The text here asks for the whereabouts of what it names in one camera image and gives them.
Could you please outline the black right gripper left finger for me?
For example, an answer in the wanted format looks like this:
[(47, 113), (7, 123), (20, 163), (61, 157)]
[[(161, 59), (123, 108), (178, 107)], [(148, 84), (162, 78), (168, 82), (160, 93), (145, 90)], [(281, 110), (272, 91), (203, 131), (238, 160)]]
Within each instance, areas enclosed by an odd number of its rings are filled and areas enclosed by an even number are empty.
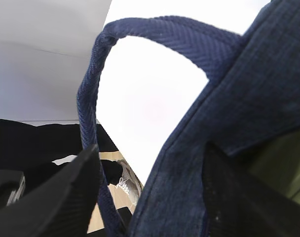
[(85, 237), (99, 191), (96, 145), (47, 182), (0, 210), (0, 237)]

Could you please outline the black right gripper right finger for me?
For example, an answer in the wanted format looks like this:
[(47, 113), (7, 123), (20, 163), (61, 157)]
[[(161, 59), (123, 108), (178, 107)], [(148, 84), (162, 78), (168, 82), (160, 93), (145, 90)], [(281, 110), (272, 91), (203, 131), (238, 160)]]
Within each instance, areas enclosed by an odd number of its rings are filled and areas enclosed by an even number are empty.
[(212, 237), (300, 237), (300, 205), (207, 143), (203, 199)]

